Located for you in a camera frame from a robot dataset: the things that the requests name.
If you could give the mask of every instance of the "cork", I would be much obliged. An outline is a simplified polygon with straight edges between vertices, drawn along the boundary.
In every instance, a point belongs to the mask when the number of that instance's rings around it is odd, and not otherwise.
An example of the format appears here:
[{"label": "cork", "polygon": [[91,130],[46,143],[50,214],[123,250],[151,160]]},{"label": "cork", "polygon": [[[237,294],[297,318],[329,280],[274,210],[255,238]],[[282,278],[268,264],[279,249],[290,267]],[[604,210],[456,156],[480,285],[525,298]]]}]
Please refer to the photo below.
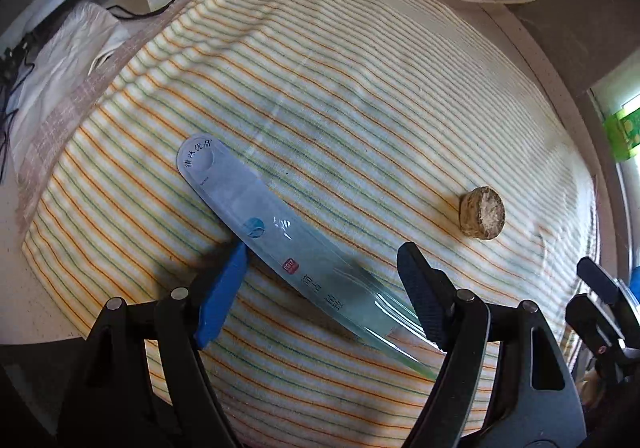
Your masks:
[{"label": "cork", "polygon": [[460,200],[460,229],[463,234],[488,241],[504,227],[504,205],[495,190],[480,186]]}]

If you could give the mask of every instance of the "green object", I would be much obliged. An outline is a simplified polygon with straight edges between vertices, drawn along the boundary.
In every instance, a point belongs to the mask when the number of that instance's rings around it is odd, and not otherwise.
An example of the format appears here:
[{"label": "green object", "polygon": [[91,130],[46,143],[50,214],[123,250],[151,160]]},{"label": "green object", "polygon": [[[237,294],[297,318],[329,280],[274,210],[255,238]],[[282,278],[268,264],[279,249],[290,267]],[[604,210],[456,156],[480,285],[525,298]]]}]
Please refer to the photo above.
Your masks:
[{"label": "green object", "polygon": [[620,109],[604,120],[604,128],[616,161],[625,161],[640,152],[640,109]]}]

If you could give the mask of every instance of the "blue circular logo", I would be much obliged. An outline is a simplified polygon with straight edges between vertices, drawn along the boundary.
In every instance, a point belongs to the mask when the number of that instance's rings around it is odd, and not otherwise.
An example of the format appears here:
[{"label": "blue circular logo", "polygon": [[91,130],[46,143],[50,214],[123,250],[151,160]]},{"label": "blue circular logo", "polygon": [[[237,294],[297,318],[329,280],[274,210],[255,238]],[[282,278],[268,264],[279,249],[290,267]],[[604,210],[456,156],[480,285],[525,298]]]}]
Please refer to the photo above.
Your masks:
[{"label": "blue circular logo", "polygon": [[257,239],[264,233],[264,223],[257,217],[251,217],[247,219],[242,225],[244,233],[249,235],[252,239]]}]

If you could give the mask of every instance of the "transparent plastic package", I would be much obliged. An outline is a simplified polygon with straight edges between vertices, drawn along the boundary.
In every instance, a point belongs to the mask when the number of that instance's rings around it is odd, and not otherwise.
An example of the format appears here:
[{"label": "transparent plastic package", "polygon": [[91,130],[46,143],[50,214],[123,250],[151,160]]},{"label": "transparent plastic package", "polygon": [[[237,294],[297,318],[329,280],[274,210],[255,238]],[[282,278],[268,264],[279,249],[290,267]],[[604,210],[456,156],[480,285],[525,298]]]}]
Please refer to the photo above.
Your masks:
[{"label": "transparent plastic package", "polygon": [[388,336],[399,329],[432,344],[413,309],[304,222],[212,135],[188,138],[177,167],[202,200],[281,278],[364,342],[419,374],[434,371]]}]

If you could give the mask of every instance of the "white cloth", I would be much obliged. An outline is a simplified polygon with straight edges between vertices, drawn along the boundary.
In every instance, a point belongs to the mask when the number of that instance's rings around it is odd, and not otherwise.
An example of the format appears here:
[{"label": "white cloth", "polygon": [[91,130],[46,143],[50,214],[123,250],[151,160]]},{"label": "white cloth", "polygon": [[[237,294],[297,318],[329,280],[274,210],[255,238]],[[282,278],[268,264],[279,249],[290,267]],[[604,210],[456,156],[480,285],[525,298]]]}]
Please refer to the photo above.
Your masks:
[{"label": "white cloth", "polygon": [[81,3],[65,19],[34,61],[33,72],[11,101],[18,108],[11,128],[11,153],[18,172],[41,123],[129,38],[122,23],[93,3]]}]

